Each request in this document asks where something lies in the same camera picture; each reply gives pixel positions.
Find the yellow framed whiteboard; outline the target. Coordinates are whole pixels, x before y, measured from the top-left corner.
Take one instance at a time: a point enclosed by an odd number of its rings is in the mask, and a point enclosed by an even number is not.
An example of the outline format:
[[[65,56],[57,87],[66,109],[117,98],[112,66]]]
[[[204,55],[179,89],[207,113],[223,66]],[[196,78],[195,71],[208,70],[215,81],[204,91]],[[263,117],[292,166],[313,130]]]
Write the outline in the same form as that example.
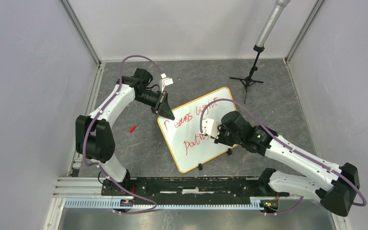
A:
[[[215,102],[207,106],[219,98],[232,99],[230,89],[219,88],[174,108],[174,120],[161,116],[158,118],[158,125],[179,172],[186,173],[195,169],[230,148],[227,145],[215,144],[213,139],[199,133],[200,116],[204,108],[206,110],[203,118],[216,121],[220,121],[228,112],[236,110],[235,104],[230,102]]]

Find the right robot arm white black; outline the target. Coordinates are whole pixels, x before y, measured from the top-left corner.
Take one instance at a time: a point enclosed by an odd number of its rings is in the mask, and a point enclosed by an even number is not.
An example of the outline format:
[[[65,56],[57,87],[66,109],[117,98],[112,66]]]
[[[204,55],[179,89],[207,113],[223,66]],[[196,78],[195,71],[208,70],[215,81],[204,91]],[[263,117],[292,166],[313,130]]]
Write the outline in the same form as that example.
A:
[[[341,217],[346,217],[356,205],[360,188],[358,169],[348,162],[339,165],[312,155],[269,128],[252,126],[237,111],[225,114],[221,121],[204,119],[202,131],[216,144],[239,145],[301,174],[296,176],[265,169],[257,183],[258,191],[265,196],[278,192],[314,199]]]

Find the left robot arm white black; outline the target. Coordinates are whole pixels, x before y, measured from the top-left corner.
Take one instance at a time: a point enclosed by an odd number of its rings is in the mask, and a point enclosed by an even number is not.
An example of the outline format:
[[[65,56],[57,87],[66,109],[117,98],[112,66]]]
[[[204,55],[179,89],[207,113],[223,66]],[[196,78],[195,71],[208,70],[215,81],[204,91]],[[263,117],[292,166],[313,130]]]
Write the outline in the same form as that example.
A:
[[[113,182],[119,195],[131,190],[128,170],[115,156],[115,140],[112,126],[122,111],[133,101],[148,105],[153,114],[174,120],[168,104],[166,85],[173,83],[165,74],[161,75],[159,90],[150,86],[153,76],[145,69],[137,68],[133,76],[122,76],[106,100],[89,115],[80,115],[75,123],[75,144],[87,166],[97,166],[106,178]]]

